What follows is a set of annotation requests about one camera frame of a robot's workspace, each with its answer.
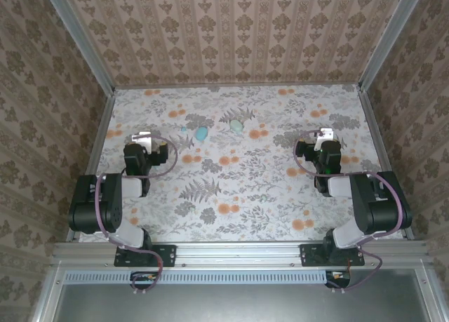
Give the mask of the floral patterned table cover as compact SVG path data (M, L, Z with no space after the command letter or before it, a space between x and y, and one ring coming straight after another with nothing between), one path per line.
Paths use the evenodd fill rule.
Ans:
M335 131L344 172L380 169L354 84L118 90L98 172L122 171L124 146L148 130L171 141L169 160L123 214L154 241L319 240L353 215L349 199L320 195L313 165L293 156L300 133L321 127Z

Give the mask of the grey sheet metal panel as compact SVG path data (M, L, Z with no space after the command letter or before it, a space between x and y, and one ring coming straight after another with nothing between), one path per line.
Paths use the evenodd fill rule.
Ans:
M382 270L340 292L306 284L159 284L134 293L125 284L44 287L32 322L442 322L426 274Z

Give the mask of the aluminium table side rail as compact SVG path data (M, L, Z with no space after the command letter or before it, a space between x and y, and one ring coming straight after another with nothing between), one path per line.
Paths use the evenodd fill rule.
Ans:
M382 168L382 170L391 170L390 160L387 155L387 151L385 149L385 145L382 140L380 129L377 124L368 94L364 90L362 90L359 85L356 85L356 88L370 130L370 134L373 139L373 144L377 153L380 167Z
M88 161L88 165L85 171L85 174L96 174L98 165L100 162L100 157L102 153L102 148L104 145L105 138L107 136L109 122L112 117L112 112L115 103L115 90L116 88L112 88L112 93L107 96L105 108L103 110L100 123L98 126L97 135L95 136L95 141L93 143L93 147L91 150L91 155Z

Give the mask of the aluminium frame cross rail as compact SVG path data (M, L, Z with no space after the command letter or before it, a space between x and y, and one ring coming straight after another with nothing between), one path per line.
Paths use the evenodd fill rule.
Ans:
M299 269L312 241L176 243L174 269ZM377 240L364 245L364 269L383 260L385 269L416 269L431 264L423 241ZM108 243L59 243L51 265L66 269L112 269L116 248Z

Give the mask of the aluminium corner post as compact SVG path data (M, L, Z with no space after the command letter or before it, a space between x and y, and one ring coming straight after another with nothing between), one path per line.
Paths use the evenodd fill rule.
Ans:
M358 81L361 91L366 92L373 83L418 2L419 0L400 0L397 3L395 11Z
M101 89L107 98L114 94L115 84L112 76L108 73L106 65L100 57L100 52L95 49L88 32L81 24L75 10L69 0L50 0L57 14L60 16L67 31L72 36L81 54L94 74Z

